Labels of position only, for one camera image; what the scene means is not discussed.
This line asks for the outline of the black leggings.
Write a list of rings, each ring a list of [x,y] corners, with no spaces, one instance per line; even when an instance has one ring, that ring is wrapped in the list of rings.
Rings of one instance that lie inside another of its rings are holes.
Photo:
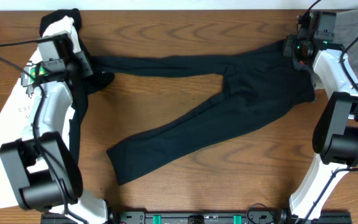
[[[311,76],[282,55],[277,41],[237,55],[177,55],[163,58],[94,56],[100,72],[181,78],[217,74],[220,93],[182,117],[118,142],[107,150],[119,185],[175,159],[256,131],[315,99]]]

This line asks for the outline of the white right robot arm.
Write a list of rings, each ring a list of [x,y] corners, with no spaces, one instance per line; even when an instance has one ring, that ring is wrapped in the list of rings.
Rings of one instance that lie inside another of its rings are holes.
[[[283,54],[312,68],[328,103],[314,129],[311,166],[276,223],[350,223],[349,215],[322,211],[339,181],[358,172],[358,79],[346,48],[331,38],[289,35]]]

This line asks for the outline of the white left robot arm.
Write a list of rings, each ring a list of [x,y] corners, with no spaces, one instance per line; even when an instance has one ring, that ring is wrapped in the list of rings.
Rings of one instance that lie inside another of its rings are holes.
[[[63,129],[84,100],[81,82],[93,71],[85,53],[42,53],[27,86],[34,104],[18,137],[0,147],[0,158],[18,206],[62,215],[61,222],[108,223],[106,202],[83,188]]]

